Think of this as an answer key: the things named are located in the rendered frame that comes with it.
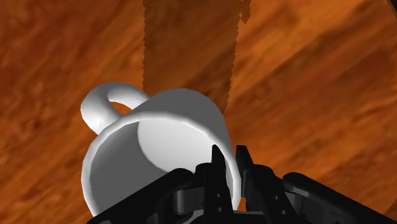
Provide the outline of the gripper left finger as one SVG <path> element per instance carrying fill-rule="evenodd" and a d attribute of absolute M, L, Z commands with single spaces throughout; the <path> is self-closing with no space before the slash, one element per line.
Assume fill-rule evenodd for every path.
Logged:
<path fill-rule="evenodd" d="M 87 224 L 220 224 L 231 215 L 225 158 L 214 145 L 210 163 L 174 169 Z"/>

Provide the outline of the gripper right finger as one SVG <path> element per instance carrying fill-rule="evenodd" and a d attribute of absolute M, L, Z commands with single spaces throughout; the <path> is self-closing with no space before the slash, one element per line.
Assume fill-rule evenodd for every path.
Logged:
<path fill-rule="evenodd" d="M 266 224 L 394 224 L 394 220 L 297 172 L 279 178 L 254 164 L 246 146 L 235 155 L 248 211 L 261 211 Z"/>

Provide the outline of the white mug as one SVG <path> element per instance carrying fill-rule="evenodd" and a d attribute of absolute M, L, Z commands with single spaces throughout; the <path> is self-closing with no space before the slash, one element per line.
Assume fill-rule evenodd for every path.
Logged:
<path fill-rule="evenodd" d="M 126 83 L 106 83 L 81 103 L 84 122 L 96 133 L 83 159 L 81 186 L 92 215 L 176 168 L 194 171 L 218 146 L 226 160 L 233 207 L 241 180 L 225 119 L 214 102 L 186 88 L 153 97 Z"/>

